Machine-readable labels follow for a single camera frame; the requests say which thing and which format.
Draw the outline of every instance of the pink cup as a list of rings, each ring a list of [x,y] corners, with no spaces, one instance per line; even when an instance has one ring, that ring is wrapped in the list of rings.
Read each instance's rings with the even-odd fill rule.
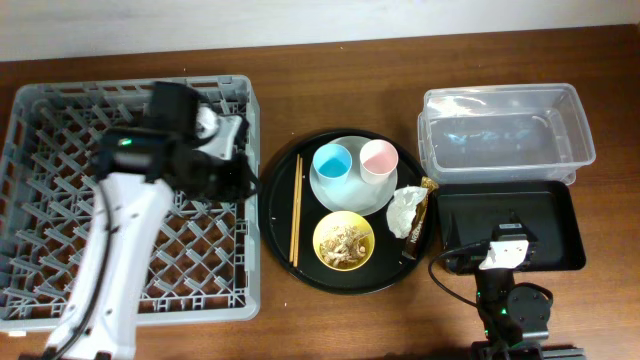
[[[380,184],[398,166],[398,151],[388,141],[371,140],[360,149],[360,176],[369,184]]]

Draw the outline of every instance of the wooden table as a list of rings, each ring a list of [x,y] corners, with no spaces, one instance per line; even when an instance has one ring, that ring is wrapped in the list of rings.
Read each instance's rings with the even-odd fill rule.
[[[520,274],[516,281],[535,282],[555,294],[546,344],[584,347],[592,359],[640,356],[635,26],[15,62],[0,64],[0,73],[3,124],[14,92],[28,83],[245,74],[262,107],[263,168],[285,144],[344,126],[386,135],[417,157],[416,117],[429,89],[571,83],[598,154],[571,185],[587,266]],[[264,245],[261,261],[262,308],[254,320],[140,328],[137,358],[381,358],[462,348],[483,339],[475,309],[438,289],[426,261],[401,283],[358,297],[299,282]],[[441,269],[437,275],[473,296],[473,278]],[[41,349],[46,337],[2,335],[2,357]]]

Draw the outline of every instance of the gold and brown wrapper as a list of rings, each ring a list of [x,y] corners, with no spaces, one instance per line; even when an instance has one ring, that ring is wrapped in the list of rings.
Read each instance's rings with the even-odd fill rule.
[[[427,195],[424,197],[424,200],[422,200],[416,207],[416,217],[413,219],[413,222],[411,224],[411,232],[409,232],[409,236],[407,237],[404,245],[404,250],[402,251],[403,256],[412,260],[416,259],[420,241],[422,241],[422,225],[424,223],[425,215],[427,214],[429,194],[431,194],[435,189],[438,188],[438,184],[425,176],[422,178],[420,187],[427,189]]]

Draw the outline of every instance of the chopsticks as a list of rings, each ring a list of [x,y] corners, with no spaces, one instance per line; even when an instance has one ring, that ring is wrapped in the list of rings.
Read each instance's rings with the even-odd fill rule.
[[[291,244],[289,246],[289,262],[298,267],[298,244],[300,233],[300,204],[302,204],[302,158],[296,157],[296,177],[293,187],[293,215],[291,216]]]

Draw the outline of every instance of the light blue cup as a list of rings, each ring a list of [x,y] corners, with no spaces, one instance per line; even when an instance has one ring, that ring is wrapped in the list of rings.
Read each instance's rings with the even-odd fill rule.
[[[351,154],[342,145],[326,144],[313,154],[313,168],[324,187],[342,185],[351,170]]]

